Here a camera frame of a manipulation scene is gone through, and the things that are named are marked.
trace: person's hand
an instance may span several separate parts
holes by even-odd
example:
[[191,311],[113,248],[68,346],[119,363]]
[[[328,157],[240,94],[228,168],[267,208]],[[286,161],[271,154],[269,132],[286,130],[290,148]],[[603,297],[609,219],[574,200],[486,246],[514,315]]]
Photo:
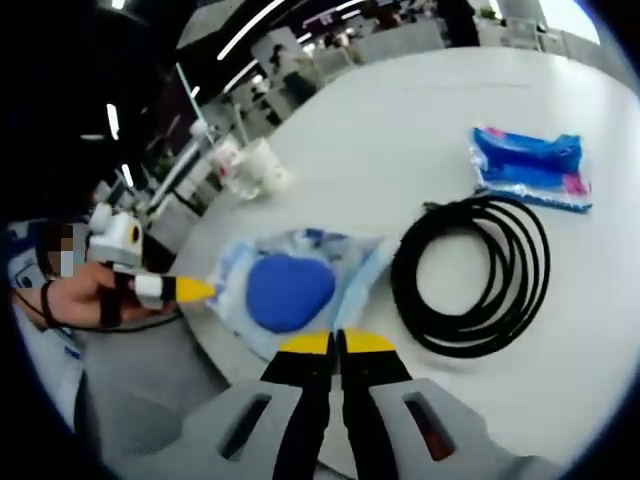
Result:
[[[114,272],[99,263],[87,263],[73,277],[60,278],[51,284],[47,292],[51,314],[57,321],[72,327],[100,327],[100,293],[104,288],[115,288]],[[42,311],[39,288],[20,289],[18,292]],[[174,305],[167,305],[159,311],[151,310],[129,297],[133,296],[126,296],[120,304],[123,324],[157,313],[170,313],[174,309]],[[28,305],[23,305],[23,310],[38,327],[47,328],[45,319]]]

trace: blue sponge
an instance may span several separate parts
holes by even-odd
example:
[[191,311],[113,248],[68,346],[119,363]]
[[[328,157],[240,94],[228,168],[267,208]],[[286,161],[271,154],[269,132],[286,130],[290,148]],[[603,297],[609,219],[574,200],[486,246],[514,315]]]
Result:
[[331,300],[333,271],[318,260],[269,255],[253,266],[247,280],[247,310],[273,333],[300,330]]

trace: yellow fingertip cap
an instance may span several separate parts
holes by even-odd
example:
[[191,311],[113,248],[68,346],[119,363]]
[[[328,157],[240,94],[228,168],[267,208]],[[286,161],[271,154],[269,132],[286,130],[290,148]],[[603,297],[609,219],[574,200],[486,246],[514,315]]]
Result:
[[324,355],[329,346],[329,332],[316,332],[296,335],[280,346],[281,352],[312,353]]
[[189,277],[176,277],[176,301],[198,302],[215,296],[216,289],[200,280]]
[[354,328],[344,330],[347,353],[387,352],[395,350],[393,343],[381,335]]

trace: black cable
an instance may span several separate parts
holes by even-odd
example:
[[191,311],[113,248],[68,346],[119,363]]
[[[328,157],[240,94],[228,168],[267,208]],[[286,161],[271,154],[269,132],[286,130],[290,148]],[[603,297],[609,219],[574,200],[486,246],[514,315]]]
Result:
[[[49,324],[49,317],[47,315],[45,315],[45,312],[39,310],[38,308],[34,307],[30,302],[28,302],[21,294],[20,292],[18,292],[18,290],[14,289],[13,293],[15,293],[18,298],[20,300],[22,300],[22,302],[29,307],[31,310],[33,310],[35,313],[37,313],[38,315],[40,315],[41,317],[43,317],[46,321],[47,324]],[[138,333],[138,332],[143,332],[145,330],[151,330],[152,328],[157,328],[157,327],[162,327],[163,325],[167,325],[171,322],[174,322],[178,319],[180,319],[182,317],[182,313],[178,312],[168,318],[165,318],[164,320],[160,321],[160,322],[154,322],[148,325],[141,325],[139,327],[130,327],[130,328],[92,328],[92,327],[76,327],[74,325],[69,325],[68,323],[64,323],[64,322],[60,322],[59,320],[56,320],[56,328],[69,328],[71,330],[78,330],[81,332],[93,332],[93,333],[106,333],[106,334],[111,334],[111,333]]]
[[[542,258],[525,225],[503,205],[531,219],[541,240]],[[544,228],[528,207],[508,198],[473,197],[425,207],[427,212],[402,238],[391,266],[391,287],[400,317],[418,342],[440,355],[477,358],[497,352],[529,326],[546,295],[550,252]],[[502,242],[489,233],[486,227],[490,225],[502,232]],[[418,291],[416,275],[429,244],[438,237],[460,231],[477,235],[484,242],[490,259],[489,279],[480,299],[468,312],[447,315],[425,303]],[[498,287],[498,266],[502,270],[502,285],[491,297]],[[515,297],[505,305],[512,288],[517,289]]]

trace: white round table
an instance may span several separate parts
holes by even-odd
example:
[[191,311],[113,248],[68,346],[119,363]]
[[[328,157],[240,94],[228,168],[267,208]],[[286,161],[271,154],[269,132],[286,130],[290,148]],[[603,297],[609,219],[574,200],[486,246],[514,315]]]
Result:
[[[411,338],[384,275],[362,326],[391,340],[414,377],[434,380],[480,413],[498,444],[568,465],[616,411],[640,351],[640,108],[630,90],[597,70],[538,52],[483,48],[348,73],[270,139],[296,182],[253,203],[229,194],[216,199],[173,270],[205,278],[229,241],[288,228],[400,235],[425,200],[473,192],[467,139],[476,125],[583,136],[592,211],[534,208],[551,246],[540,312],[500,352],[477,360],[439,357]],[[436,242],[419,273],[425,298],[443,311],[465,310],[486,281],[485,256],[470,239]],[[186,315],[231,383],[261,375],[265,363],[210,311],[191,307]],[[340,393],[332,395],[332,408],[320,460],[353,475]]]

